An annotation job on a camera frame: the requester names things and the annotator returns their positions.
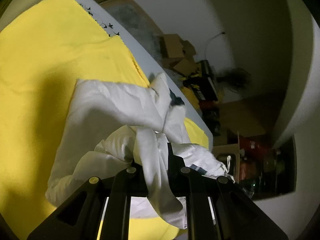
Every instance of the white cloth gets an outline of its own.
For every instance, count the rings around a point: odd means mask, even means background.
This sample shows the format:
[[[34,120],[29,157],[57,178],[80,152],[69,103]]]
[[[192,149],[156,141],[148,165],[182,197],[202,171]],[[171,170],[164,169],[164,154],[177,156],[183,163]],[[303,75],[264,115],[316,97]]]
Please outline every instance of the white cloth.
[[[164,74],[149,88],[79,80],[48,181],[47,199],[59,206],[90,177],[115,176],[134,159],[143,166],[149,201],[132,198],[130,216],[159,215],[185,228],[185,199],[175,198],[168,183],[167,142],[186,166],[201,167],[206,176],[223,175],[226,169],[207,149],[190,143],[183,124],[185,107],[170,103]]]

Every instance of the black metal frame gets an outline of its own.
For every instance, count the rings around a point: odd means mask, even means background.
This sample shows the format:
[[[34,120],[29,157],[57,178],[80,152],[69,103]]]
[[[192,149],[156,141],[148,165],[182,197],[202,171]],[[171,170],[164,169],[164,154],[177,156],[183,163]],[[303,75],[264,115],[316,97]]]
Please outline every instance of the black metal frame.
[[[217,180],[185,167],[169,149],[169,184],[176,197],[185,196],[189,240],[288,239],[286,234],[227,177]],[[94,240],[97,238],[105,199],[101,240],[128,239],[130,199],[146,197],[147,186],[140,165],[108,179],[85,182],[28,237],[28,240]],[[214,225],[208,197],[214,209]]]

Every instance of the cluttered items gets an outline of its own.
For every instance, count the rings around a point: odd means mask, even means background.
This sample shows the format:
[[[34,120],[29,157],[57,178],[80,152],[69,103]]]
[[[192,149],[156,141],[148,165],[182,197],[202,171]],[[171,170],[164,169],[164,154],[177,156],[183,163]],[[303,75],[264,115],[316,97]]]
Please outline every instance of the cluttered items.
[[[214,136],[219,135],[219,108],[223,92],[207,60],[195,62],[195,48],[177,34],[165,34],[160,39],[164,69],[180,75],[181,91],[192,106],[202,114],[202,119]]]
[[[259,200],[293,191],[292,141],[273,149],[267,135],[244,137],[225,129],[218,138],[213,155],[226,165],[249,198]]]

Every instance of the cable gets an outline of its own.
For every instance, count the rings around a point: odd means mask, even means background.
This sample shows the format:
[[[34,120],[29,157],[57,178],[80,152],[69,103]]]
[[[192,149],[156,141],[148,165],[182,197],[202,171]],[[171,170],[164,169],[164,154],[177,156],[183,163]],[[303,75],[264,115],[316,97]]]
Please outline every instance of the cable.
[[[226,33],[225,33],[225,32],[221,32],[221,33],[219,33],[219,34],[217,34],[217,35],[215,35],[215,36],[213,36],[213,37],[211,37],[211,38],[209,38],[209,39],[207,40],[207,42],[206,42],[206,44],[205,44],[205,47],[204,47],[204,59],[205,59],[205,60],[207,60],[207,48],[208,48],[210,42],[213,41],[213,40],[214,40],[215,38],[217,38],[218,36],[223,35],[223,34],[226,34]]]

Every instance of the mattress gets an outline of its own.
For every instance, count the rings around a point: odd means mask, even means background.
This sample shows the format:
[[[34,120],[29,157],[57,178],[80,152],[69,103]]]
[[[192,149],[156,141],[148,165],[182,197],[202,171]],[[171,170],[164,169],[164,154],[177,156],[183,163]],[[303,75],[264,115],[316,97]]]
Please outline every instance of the mattress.
[[[91,15],[96,22],[110,35],[119,35],[124,44],[129,48],[135,60],[143,70],[144,74],[150,80],[158,73],[163,72],[162,67],[151,57],[151,55],[136,41],[136,39],[123,28],[105,9],[103,9],[94,0],[76,0]],[[171,91],[181,97],[186,105],[186,117],[191,119],[199,128],[201,128],[209,139],[209,149],[212,149],[213,136],[209,128],[201,119],[199,114],[183,95],[176,84],[167,75],[167,81]]]

